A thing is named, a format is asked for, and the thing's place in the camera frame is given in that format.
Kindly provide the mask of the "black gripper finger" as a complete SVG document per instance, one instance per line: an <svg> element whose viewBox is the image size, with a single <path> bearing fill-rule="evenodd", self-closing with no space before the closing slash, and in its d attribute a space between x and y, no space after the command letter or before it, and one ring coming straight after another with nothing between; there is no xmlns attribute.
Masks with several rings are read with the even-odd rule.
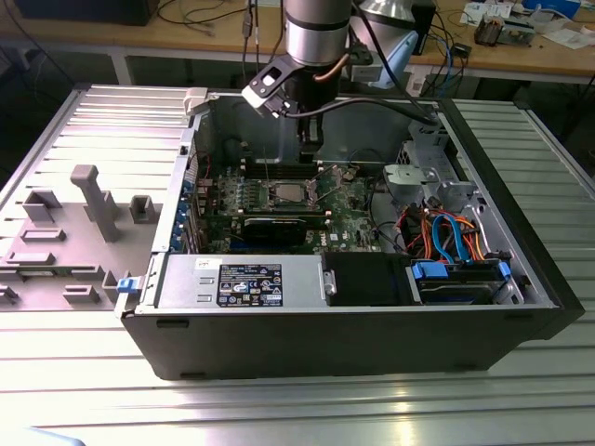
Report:
<svg viewBox="0 0 595 446"><path fill-rule="evenodd" d="M298 120L298 160L302 164L313 161L314 155L323 146L323 124L318 117L300 118Z"/></svg>

